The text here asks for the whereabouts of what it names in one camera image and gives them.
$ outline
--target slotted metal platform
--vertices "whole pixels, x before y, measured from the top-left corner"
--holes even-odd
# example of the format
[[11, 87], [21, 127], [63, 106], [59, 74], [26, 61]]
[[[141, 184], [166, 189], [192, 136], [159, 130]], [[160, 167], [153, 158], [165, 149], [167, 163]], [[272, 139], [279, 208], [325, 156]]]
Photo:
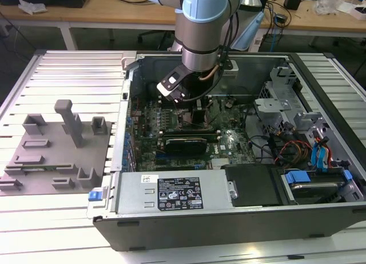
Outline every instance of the slotted metal platform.
[[[309, 62], [311, 56], [326, 62], [322, 55], [301, 56], [309, 59]], [[0, 175], [24, 133], [21, 124], [26, 114], [42, 113], [47, 121], [60, 121], [61, 117], [52, 109], [58, 98], [71, 99], [74, 103], [73, 109], [79, 113], [82, 121], [89, 121], [96, 115], [104, 116], [106, 120], [113, 122], [115, 131], [124, 81], [121, 57], [121, 51], [48, 51], [45, 55], [34, 56], [0, 108]], [[317, 66], [311, 68], [322, 71]], [[330, 66], [325, 71], [325, 74], [338, 74], [333, 79], [338, 80], [338, 83], [342, 82], [340, 75], [346, 76]], [[346, 84], [345, 87], [350, 90], [355, 85]], [[362, 103], [357, 100], [357, 94], [360, 97], [361, 94], [350, 94], [356, 97], [356, 102]], [[334, 95], [336, 98], [332, 100], [336, 102], [342, 102], [349, 97], [344, 91]], [[357, 124], [355, 120], [360, 121], [360, 126], [364, 126], [365, 122], [354, 118], [348, 120], [351, 120], [353, 126]], [[110, 182], [114, 139], [112, 135], [102, 185]], [[93, 226], [92, 220], [86, 217], [86, 208], [87, 194], [0, 197], [0, 263], [65, 264], [108, 261], [123, 264], [183, 264], [301, 261], [305, 264], [334, 264], [364, 263], [366, 259], [364, 222], [329, 238], [118, 253], [110, 248], [109, 243]], [[289, 259], [289, 255], [305, 259]]]
[[[324, 54], [299, 54], [340, 114], [366, 146], [366, 95], [361, 86], [334, 58]], [[313, 111], [318, 107], [306, 88], [302, 94]]]
[[41, 113], [46, 122], [62, 121], [54, 111], [58, 99], [70, 99], [81, 121], [103, 116], [113, 123], [104, 170], [109, 172], [124, 80], [122, 53], [48, 51], [32, 58], [13, 89], [15, 95], [6, 100], [6, 110], [0, 110], [0, 176], [25, 132], [27, 114]]

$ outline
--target desk leg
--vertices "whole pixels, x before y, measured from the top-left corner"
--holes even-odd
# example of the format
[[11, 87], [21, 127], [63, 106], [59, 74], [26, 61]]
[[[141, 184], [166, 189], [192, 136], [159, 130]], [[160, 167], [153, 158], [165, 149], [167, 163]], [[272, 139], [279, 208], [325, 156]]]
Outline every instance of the desk leg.
[[0, 36], [2, 37], [8, 37], [9, 33], [7, 31], [7, 28], [5, 25], [0, 25]]
[[314, 45], [316, 44], [316, 42], [318, 41], [319, 37], [313, 37], [310, 42], [309, 42], [309, 46], [310, 47], [314, 47]]
[[114, 29], [108, 29], [108, 34], [109, 34], [109, 41], [114, 41], [115, 40]]
[[73, 37], [69, 27], [60, 27], [63, 40], [68, 51], [76, 51], [78, 46], [76, 45], [75, 38]]
[[266, 29], [259, 29], [257, 31], [256, 36], [254, 37], [252, 43], [249, 46], [249, 49], [248, 49], [249, 53], [258, 53], [259, 48], [262, 44], [263, 36], [265, 35], [265, 33], [266, 33]]

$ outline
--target power cord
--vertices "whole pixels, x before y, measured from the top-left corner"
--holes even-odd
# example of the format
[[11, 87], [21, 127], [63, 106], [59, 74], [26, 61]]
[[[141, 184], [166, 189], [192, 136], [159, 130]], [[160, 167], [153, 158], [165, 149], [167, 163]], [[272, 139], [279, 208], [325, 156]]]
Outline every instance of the power cord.
[[119, 0], [121, 2], [125, 2], [127, 4], [133, 4], [133, 5], [153, 5], [154, 2], [151, 2], [149, 0], [141, 0], [141, 1], [129, 1], [129, 0]]
[[2, 16], [3, 19], [5, 19], [14, 29], [16, 29], [16, 31], [25, 39], [25, 41], [34, 49], [36, 50], [37, 48], [28, 40], [28, 38], [26, 38], [23, 33], [21, 31], [19, 31], [19, 29], [17, 27], [14, 26], [14, 24], [6, 18], [6, 16], [0, 11], [0, 15]]
[[22, 56], [22, 57], [24, 57], [25, 59], [27, 59], [28, 61], [30, 60], [30, 58], [29, 57], [27, 57], [27, 56], [25, 56], [25, 55], [23, 55], [23, 54], [21, 54], [21, 53], [19, 53], [19, 52], [17, 52], [17, 51], [12, 51], [12, 50], [9, 50], [8, 48], [7, 48], [7, 46], [6, 46], [6, 44], [5, 44], [5, 42], [4, 42], [4, 40], [3, 40], [3, 38], [1, 38], [0, 37], [0, 41], [1, 41], [1, 44], [3, 44], [3, 46], [4, 46], [4, 48], [5, 48], [5, 50], [6, 51], [8, 51], [8, 52], [10, 52], [10, 53], [14, 53], [14, 54], [16, 54], [17, 56], [19, 55], [19, 56]]
[[[288, 15], [289, 15], [289, 17], [288, 17], [288, 20], [286, 21], [286, 23], [284, 23], [283, 25], [282, 24], [280, 24], [280, 23], [278, 23], [278, 22], [276, 22], [275, 20], [274, 20], [274, 18], [275, 18], [275, 16], [276, 16], [276, 13], [275, 13], [275, 11], [274, 11], [274, 4], [276, 4], [276, 5], [278, 5], [278, 6], [280, 6], [282, 9], [284, 9], [287, 13], [288, 13]], [[274, 44], [278, 44], [280, 41], [281, 41], [281, 39], [282, 39], [282, 37], [283, 37], [283, 31], [284, 31], [284, 29], [286, 28], [286, 27], [288, 27], [289, 25], [290, 25], [290, 23], [291, 23], [291, 21], [292, 21], [292, 15], [291, 15], [291, 12], [288, 10], [288, 9], [286, 9], [283, 5], [281, 5], [281, 4], [279, 4], [279, 3], [277, 3], [277, 2], [275, 2], [275, 1], [267, 1], [267, 3], [266, 3], [266, 7], [265, 7], [266, 9], [268, 9], [269, 10], [269, 15], [270, 15], [270, 24], [269, 24], [269, 27], [268, 27], [268, 30], [267, 30], [267, 32], [265, 33], [265, 35], [263, 36], [263, 40], [262, 40], [262, 43], [263, 42], [267, 42], [267, 43], [271, 43], [271, 44], [273, 44], [273, 47], [274, 47]], [[276, 28], [276, 27], [279, 27], [281, 30], [280, 30], [280, 32], [279, 32], [279, 39], [278, 40], [274, 40], [274, 39], [272, 39], [271, 41], [267, 41], [266, 39], [267, 39], [267, 37], [271, 34], [273, 34], [273, 30]]]

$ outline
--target blue latch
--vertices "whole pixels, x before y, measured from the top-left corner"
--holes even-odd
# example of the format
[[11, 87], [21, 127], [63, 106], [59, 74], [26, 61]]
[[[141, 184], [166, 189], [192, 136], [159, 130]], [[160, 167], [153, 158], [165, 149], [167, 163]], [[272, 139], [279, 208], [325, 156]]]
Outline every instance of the blue latch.
[[311, 181], [306, 171], [289, 171], [285, 177], [289, 184]]
[[90, 191], [88, 200], [89, 201], [102, 201], [103, 192], [102, 191]]
[[347, 181], [351, 181], [353, 179], [352, 174], [349, 170], [344, 170], [343, 174], [345, 179], [347, 179]]

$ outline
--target power supply label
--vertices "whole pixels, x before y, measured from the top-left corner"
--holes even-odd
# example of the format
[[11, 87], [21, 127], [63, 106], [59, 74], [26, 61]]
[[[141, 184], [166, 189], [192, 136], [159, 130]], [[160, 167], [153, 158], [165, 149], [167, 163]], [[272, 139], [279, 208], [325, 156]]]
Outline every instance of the power supply label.
[[158, 179], [158, 208], [161, 211], [203, 209], [199, 177]]

